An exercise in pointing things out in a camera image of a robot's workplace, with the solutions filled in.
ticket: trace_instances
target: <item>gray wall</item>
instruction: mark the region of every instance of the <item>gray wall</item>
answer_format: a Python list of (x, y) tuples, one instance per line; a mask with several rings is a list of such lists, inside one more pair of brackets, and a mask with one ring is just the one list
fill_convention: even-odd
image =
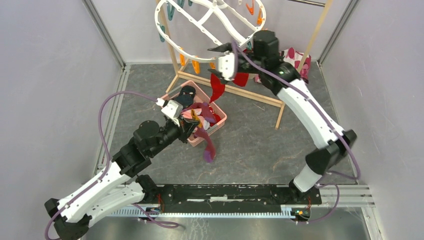
[(120, 67), (81, 0), (3, 1), (0, 53), (0, 238), (42, 239), (44, 202), (91, 176)]
[(323, 64), (389, 240), (423, 239), (424, 2), (362, 0)]
[[(237, 0), (224, 1), (256, 26), (258, 5), (255, 7), (254, 15), (250, 15), (246, 3), (251, 5), (251, 0), (243, 0), (241, 6), (238, 5)], [(281, 50), (294, 47), (300, 52), (305, 51), (323, 8), (287, 0), (261, 1), (266, 11), (265, 28), (276, 32)], [(125, 61), (138, 63), (171, 61), (168, 47), (160, 41), (155, 26), (155, 0), (126, 0), (124, 3), (116, 0), (93, 0), (93, 2)], [(184, 10), (196, 20), (206, 13), (207, 8), (204, 6), (195, 3), (189, 6), (187, 2), (185, 1)], [(349, 0), (333, 1), (310, 52), (313, 59), (320, 56), (348, 3)], [(245, 27), (238, 18), (233, 17), (226, 10), (224, 13), (243, 36), (247, 37), (252, 33), (252, 30)], [(207, 51), (208, 48), (216, 45), (178, 11), (175, 11), (168, 26), (171, 39), (183, 47), (187, 53), (208, 58), (216, 56), (216, 53)], [(231, 40), (230, 35), (215, 15), (206, 21), (204, 27), (222, 43)]]

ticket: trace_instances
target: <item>black and white robotic arm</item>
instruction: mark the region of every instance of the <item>black and white robotic arm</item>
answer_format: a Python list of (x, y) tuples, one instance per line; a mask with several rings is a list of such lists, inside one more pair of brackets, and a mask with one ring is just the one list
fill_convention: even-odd
[[(346, 156), (345, 144), (352, 146), (357, 138), (355, 132), (345, 131), (334, 122), (311, 95), (296, 69), (283, 61), (274, 32), (256, 32), (253, 51), (245, 55), (241, 52), (235, 54), (230, 43), (210, 50), (225, 53), (216, 59), (216, 69), (210, 69), (222, 83), (231, 82), (237, 72), (259, 74), (262, 84), (285, 102), (306, 127), (316, 149), (306, 156), (306, 165), (289, 183), (288, 196), (294, 201), (303, 198), (328, 169)], [(148, 175), (139, 173), (151, 164), (150, 158), (175, 140), (186, 143), (199, 124), (198, 121), (182, 118), (183, 107), (174, 100), (158, 98), (157, 104), (163, 107), (164, 126), (155, 121), (143, 122), (129, 143), (113, 156), (106, 173), (104, 169), (72, 194), (62, 199), (51, 198), (44, 204), (50, 217), (54, 218), (54, 228), (62, 240), (77, 240), (95, 223), (116, 210), (156, 197), (155, 183)], [(116, 188), (133, 178), (136, 178), (135, 181), (124, 188)]]

